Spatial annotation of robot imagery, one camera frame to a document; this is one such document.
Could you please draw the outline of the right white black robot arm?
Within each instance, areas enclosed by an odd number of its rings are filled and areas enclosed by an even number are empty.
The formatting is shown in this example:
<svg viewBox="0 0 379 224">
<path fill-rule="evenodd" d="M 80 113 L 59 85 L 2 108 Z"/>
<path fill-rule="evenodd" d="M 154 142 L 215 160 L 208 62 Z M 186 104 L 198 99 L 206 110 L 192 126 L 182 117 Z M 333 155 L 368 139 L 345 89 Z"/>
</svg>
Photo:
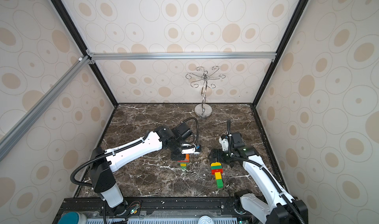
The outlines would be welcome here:
<svg viewBox="0 0 379 224">
<path fill-rule="evenodd" d="M 223 188 L 223 164 L 239 164 L 253 178 L 264 199 L 261 200 L 250 190 L 235 192 L 234 210 L 239 215 L 250 213 L 262 224 L 307 224 L 308 208 L 301 200 L 294 198 L 271 174 L 262 157 L 253 146 L 245 144 L 239 132 L 231 131 L 227 121 L 227 133 L 219 138 L 221 149 L 213 149 L 208 159 L 217 187 Z"/>
</svg>

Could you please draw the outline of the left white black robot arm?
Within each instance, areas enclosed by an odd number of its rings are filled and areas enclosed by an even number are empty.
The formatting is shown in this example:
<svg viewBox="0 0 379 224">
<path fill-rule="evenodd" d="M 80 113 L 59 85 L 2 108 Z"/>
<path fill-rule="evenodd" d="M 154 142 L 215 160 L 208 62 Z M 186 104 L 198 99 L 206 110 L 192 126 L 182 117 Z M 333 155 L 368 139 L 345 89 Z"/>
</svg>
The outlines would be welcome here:
<svg viewBox="0 0 379 224">
<path fill-rule="evenodd" d="M 197 155 L 201 151 L 198 129 L 198 120 L 189 117 L 172 129 L 166 125 L 159 126 L 119 147 L 107 150 L 96 148 L 90 160 L 72 172 L 70 181 L 78 186 L 92 188 L 110 208 L 125 205 L 114 173 L 126 164 L 162 149 L 170 150 L 172 161 L 186 163 L 189 155 Z"/>
</svg>

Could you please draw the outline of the yellow square lego back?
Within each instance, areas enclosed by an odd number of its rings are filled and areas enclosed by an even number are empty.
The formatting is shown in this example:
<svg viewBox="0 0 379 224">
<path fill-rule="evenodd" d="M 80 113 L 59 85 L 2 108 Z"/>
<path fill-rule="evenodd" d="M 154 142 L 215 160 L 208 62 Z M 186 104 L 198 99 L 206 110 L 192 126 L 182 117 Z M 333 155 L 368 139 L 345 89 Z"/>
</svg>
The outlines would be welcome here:
<svg viewBox="0 0 379 224">
<path fill-rule="evenodd" d="M 219 162 L 214 162 L 214 163 L 211 164 L 211 167 L 214 167 L 214 166 L 221 166 L 221 163 L 219 163 Z"/>
</svg>

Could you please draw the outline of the green long lego back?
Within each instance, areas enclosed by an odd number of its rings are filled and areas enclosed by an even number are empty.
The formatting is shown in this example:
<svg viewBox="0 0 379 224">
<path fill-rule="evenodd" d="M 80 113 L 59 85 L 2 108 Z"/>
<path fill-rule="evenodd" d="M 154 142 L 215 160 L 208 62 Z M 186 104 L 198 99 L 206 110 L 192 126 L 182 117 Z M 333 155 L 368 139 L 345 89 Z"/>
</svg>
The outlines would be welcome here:
<svg viewBox="0 0 379 224">
<path fill-rule="evenodd" d="M 219 169 L 223 169 L 221 165 L 219 166 L 211 166 L 211 169 L 212 170 L 219 170 Z"/>
</svg>

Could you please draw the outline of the green square lego front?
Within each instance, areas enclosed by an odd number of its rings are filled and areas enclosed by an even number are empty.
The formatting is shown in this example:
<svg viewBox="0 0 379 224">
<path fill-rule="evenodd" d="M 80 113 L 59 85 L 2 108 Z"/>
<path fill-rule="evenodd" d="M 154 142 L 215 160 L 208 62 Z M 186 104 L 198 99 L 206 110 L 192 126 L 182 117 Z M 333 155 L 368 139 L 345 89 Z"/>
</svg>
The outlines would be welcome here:
<svg viewBox="0 0 379 224">
<path fill-rule="evenodd" d="M 224 183 L 223 183 L 222 179 L 217 179 L 216 183 L 217 183 L 217 188 L 223 188 L 224 187 Z"/>
</svg>

